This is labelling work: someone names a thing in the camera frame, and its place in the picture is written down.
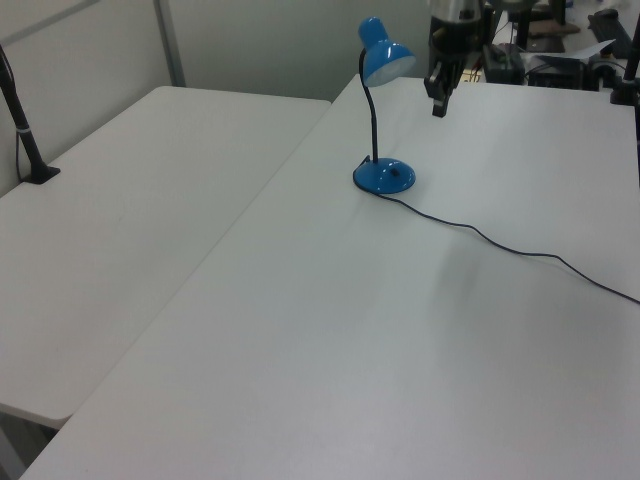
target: white folding table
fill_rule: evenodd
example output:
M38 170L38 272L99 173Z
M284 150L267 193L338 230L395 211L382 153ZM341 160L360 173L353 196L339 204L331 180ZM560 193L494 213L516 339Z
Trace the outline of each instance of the white folding table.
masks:
M328 106L159 88L0 199L0 411L59 428Z

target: lamp shade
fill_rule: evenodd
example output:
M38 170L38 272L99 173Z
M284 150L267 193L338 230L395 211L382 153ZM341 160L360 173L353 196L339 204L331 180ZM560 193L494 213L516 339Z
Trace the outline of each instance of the lamp shade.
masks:
M367 87L389 83L407 73L416 63L416 57L407 47L389 40L379 18L364 20L358 34L367 51L362 75Z

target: cable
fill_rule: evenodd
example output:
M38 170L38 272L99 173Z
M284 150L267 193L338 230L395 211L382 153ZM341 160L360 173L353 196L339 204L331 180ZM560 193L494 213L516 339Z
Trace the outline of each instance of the cable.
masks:
M548 63L543 63L542 65L538 65L537 67L533 67L532 69L530 69L529 71L527 71L524 74L524 78L528 79L530 73L536 73L536 72L539 72L540 70L545 70L545 69L550 68L550 67L551 67L551 65L549 65Z
M580 272L577 268L571 266L568 262L566 262L562 257L560 257L558 255L554 255L554 254L551 254L551 253L522 252L520 250L515 250L513 248L506 247L506 246L501 245L500 243L496 242L495 240L490 239L489 237L487 237L484 233L482 233L480 230L478 230L473 225L467 225L466 223L456 223L456 222L449 222L447 220L442 220L442 219L434 217L432 215L428 215L426 213L422 213L420 210L417 210L417 209L413 208L408 203L405 203L402 200L399 200L397 198L388 197L386 195L381 195L379 193L374 193L374 192L370 192L368 190L365 190L364 188L362 188L360 185L358 185L356 183L355 175L356 175L356 172L354 170L354 172L353 172L353 183L356 185L356 187L358 187L363 192L366 192L366 193L368 193L370 195L373 195L374 197L378 197L378 198L381 198L383 200L387 200L389 202L393 202L393 203L397 203L399 205L402 205L403 207L411 210L416 215L419 215L419 216L421 216L423 218L426 218L428 220L433 220L434 222L442 223L442 224L448 225L450 227L466 228L466 229L469 229L469 230L473 230L474 232L476 232L478 235L480 235L482 238L484 238L487 242L489 242L494 247L497 247L497 248L499 248L501 250L504 250L506 252L509 252L509 253L513 253L514 255L521 255L523 257L544 257L544 258L552 258L552 259L558 260L558 261L562 262L567 268L571 269L573 272L577 273L578 275L580 275L582 278L584 278L588 282L591 282L596 287L602 288L603 290L606 290L607 292L613 293L614 295L618 295L619 297L622 297L622 298L624 298L626 300L629 300L630 302L633 302L636 305L640 305L640 300L637 300L637 299L635 299L633 297L630 297L629 295L625 295L624 293L621 293L621 292L619 292L617 290L614 290L613 288L609 288L609 287L607 287L605 285L602 285L601 283L596 282L595 280L592 280L591 278L587 277L584 273Z
M602 63L605 63L607 65L615 65L616 67L621 68L623 72L627 70L624 65L620 65L619 63L612 62L611 60L598 60L598 61L593 62L592 66L600 65Z
M16 132L16 173L18 174L18 182L22 183L22 176L20 176L20 134Z
M502 30L504 30L504 27L506 27L507 25L509 25L509 20L507 20L507 22L501 26L498 30L496 30L496 33L493 34L493 38L491 39L491 43L493 43L493 41L496 39L496 36L498 35L498 33L500 33Z
M9 59L7 58L7 55L4 53L4 50L2 49L2 45L0 45L0 56L2 56L2 61L7 66L7 70L9 70L9 75L11 76L11 83L15 87L16 79L13 76L13 70L11 69L11 64L9 63Z

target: floor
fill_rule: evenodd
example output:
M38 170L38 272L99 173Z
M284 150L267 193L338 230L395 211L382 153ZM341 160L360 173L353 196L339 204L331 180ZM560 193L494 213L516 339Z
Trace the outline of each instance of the floor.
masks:
M0 413L0 480L18 480L56 433Z

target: table top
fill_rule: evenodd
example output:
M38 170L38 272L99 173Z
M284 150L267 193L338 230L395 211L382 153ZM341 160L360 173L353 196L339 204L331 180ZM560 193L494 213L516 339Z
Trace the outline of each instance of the table top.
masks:
M0 411L61 426L328 102L163 87L0 200Z
M640 295L632 109L372 95L398 198ZM24 480L636 478L640 308L359 191L369 135L354 78Z

